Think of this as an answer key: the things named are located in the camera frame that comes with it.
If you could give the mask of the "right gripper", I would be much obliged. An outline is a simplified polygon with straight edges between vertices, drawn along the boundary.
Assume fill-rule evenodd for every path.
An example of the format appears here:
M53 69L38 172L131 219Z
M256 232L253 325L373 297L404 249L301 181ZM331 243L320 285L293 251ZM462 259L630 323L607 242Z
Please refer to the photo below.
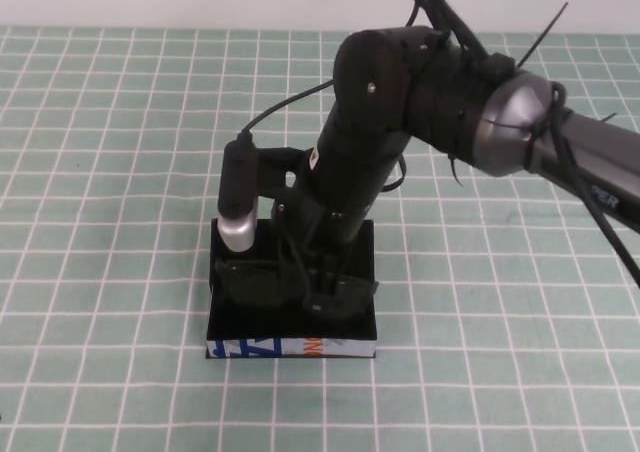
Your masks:
M318 201L305 184L279 188L279 260L295 266L293 248L303 265L309 267L313 292L334 292L345 272L360 229L373 201L340 210ZM353 316L343 294L310 293L303 307L326 320L346 320Z

